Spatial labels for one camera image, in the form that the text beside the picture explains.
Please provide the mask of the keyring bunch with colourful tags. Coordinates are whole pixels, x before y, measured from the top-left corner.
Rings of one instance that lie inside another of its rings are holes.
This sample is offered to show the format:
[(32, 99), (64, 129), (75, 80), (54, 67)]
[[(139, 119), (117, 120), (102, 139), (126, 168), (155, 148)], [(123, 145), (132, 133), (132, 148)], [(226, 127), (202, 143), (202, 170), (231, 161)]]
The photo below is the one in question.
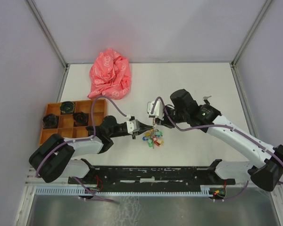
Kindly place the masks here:
[(164, 144), (163, 132), (157, 129), (155, 119), (156, 118), (153, 118), (152, 120), (153, 128), (147, 130), (142, 137), (142, 140), (147, 142), (148, 147), (152, 149)]

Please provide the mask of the key with black fob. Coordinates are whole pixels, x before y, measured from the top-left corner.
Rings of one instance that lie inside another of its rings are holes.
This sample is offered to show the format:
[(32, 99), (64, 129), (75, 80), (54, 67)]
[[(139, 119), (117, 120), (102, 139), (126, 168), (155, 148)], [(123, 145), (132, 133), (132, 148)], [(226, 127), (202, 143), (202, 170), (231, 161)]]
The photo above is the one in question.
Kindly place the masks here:
[(205, 96), (205, 97), (203, 97), (203, 101), (206, 103), (206, 104), (210, 104), (210, 102), (209, 102), (209, 98), (210, 98), (211, 96)]

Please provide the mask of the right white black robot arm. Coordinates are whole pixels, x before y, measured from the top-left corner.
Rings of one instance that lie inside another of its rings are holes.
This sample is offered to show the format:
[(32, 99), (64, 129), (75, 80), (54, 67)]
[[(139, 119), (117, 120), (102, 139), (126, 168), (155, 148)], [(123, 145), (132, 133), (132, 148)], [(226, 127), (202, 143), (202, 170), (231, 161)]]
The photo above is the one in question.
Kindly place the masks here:
[(161, 97), (147, 105), (149, 117), (157, 125), (179, 131), (199, 129), (228, 144), (242, 154), (247, 161), (215, 160), (213, 169), (207, 172), (212, 184), (235, 179), (252, 181), (257, 187), (271, 192), (283, 175), (283, 145), (272, 146), (243, 131), (222, 113), (210, 105), (207, 99), (199, 105), (185, 89), (171, 94), (172, 106), (167, 106)]

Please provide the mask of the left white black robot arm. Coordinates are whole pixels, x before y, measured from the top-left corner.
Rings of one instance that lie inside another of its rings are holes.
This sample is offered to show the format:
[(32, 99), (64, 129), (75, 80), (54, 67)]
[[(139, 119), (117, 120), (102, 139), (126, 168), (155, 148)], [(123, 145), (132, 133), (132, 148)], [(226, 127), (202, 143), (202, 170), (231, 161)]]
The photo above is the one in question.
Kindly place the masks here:
[(112, 115), (106, 116), (99, 126), (89, 127), (92, 134), (82, 138), (64, 138), (60, 134), (51, 135), (29, 158), (30, 165), (36, 170), (36, 177), (51, 183), (59, 177), (77, 177), (86, 184), (95, 178), (91, 164), (78, 156), (101, 154), (114, 144), (112, 138), (136, 136), (153, 128), (134, 117), (118, 123)]

